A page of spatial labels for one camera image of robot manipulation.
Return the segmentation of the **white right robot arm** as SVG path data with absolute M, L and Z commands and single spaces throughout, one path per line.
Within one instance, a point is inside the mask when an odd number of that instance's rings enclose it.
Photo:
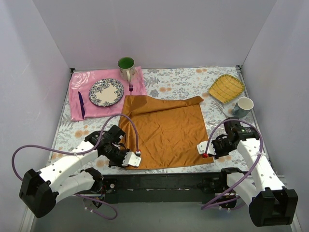
M 272 169 L 263 153 L 263 139 L 253 125 L 237 117 L 222 122 L 225 134 L 209 139 L 205 153 L 218 159 L 237 150 L 249 171 L 227 171 L 218 180 L 224 192 L 235 191 L 246 203 L 253 224 L 257 227 L 290 225 L 298 202 L 295 190 L 288 189 Z

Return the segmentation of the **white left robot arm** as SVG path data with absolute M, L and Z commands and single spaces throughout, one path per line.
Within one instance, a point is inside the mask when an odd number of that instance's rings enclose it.
M 38 171 L 28 170 L 23 177 L 20 199 L 37 218 L 46 216 L 55 205 L 82 191 L 98 193 L 103 187 L 103 175 L 94 168 L 75 174 L 77 170 L 99 156 L 109 159 L 110 166 L 138 167 L 140 157 L 130 149 L 120 149 L 125 133 L 117 126 L 109 131 L 89 134 L 69 155 Z

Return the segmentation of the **orange cloth napkin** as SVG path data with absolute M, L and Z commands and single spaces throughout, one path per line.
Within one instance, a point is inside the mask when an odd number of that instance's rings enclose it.
M 140 170 L 180 168 L 208 164 L 213 158 L 198 153 L 197 145 L 208 140 L 200 103 L 130 96 L 124 100 L 118 126 L 126 133 L 125 146 L 141 152 Z

